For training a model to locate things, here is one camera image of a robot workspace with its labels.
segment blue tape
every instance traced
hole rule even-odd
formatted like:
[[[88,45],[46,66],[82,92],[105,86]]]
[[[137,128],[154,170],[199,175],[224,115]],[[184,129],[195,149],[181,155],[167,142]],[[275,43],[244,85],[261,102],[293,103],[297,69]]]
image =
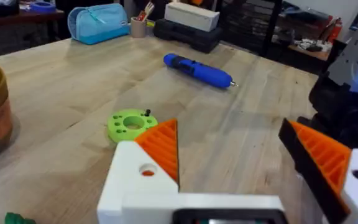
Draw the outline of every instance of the blue tape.
[[[55,12],[56,6],[50,2],[32,2],[30,11],[33,12]]]

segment wooden table surface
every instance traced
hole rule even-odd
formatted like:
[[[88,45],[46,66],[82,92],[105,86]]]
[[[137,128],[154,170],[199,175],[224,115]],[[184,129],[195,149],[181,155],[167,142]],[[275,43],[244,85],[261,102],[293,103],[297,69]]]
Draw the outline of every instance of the wooden table surface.
[[[169,52],[222,68],[226,91],[167,68]],[[6,212],[38,224],[96,224],[115,145],[106,121],[124,108],[178,118],[182,192],[279,195],[290,223],[321,212],[277,137],[283,118],[312,116],[316,76],[225,45],[203,54],[153,37],[97,45],[63,40],[0,56],[15,130],[0,154]]]

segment green 3d printed part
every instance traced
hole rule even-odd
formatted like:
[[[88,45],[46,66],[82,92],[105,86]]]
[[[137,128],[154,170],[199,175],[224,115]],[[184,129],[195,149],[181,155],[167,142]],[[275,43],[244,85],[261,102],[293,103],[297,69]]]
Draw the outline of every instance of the green 3d printed part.
[[[158,125],[150,115],[150,110],[126,109],[114,113],[108,121],[108,134],[111,140],[134,140],[147,129]]]
[[[34,220],[23,218],[19,214],[8,212],[5,216],[5,224],[36,224]]]

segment blue electric screwdriver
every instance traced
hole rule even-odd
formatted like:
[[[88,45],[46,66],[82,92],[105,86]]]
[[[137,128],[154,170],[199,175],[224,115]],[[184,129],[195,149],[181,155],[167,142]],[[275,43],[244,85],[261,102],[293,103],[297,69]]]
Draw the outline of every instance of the blue electric screwdriver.
[[[164,56],[164,62],[172,68],[178,69],[187,75],[197,78],[212,86],[218,88],[227,88],[229,86],[238,86],[229,74],[202,63],[181,57],[175,54],[167,54]]]

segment blue pencil case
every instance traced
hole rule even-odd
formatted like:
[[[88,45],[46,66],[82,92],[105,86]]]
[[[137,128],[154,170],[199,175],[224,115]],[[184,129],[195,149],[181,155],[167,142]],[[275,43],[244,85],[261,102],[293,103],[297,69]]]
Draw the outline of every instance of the blue pencil case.
[[[127,14],[118,4],[76,7],[68,15],[71,37],[85,44],[96,44],[130,32]]]

